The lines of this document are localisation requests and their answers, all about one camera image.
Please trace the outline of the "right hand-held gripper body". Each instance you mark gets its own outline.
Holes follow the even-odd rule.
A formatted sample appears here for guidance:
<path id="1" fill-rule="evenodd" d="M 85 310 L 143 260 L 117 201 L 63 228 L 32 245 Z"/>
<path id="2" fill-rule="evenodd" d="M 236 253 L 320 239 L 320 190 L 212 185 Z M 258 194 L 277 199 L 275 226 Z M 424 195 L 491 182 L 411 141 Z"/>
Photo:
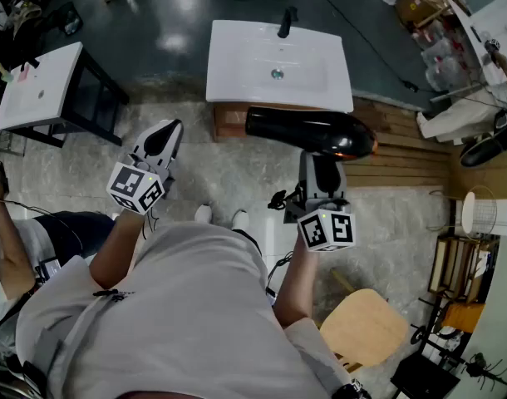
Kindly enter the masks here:
<path id="1" fill-rule="evenodd" d="M 307 183 L 299 182 L 284 202 L 283 222 L 297 225 L 308 251 L 331 253 L 357 245 L 356 219 L 344 188 L 308 191 Z"/>

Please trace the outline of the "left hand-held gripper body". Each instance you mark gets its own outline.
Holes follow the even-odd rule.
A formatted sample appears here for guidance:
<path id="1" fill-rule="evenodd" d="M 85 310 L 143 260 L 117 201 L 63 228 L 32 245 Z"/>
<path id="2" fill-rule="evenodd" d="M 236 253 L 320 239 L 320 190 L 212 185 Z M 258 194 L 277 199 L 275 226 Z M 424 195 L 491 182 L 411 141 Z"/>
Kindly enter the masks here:
<path id="1" fill-rule="evenodd" d="M 106 191 L 121 207 L 146 215 L 159 199 L 165 199 L 174 182 L 165 168 L 159 173 L 135 154 L 127 154 L 117 162 Z"/>

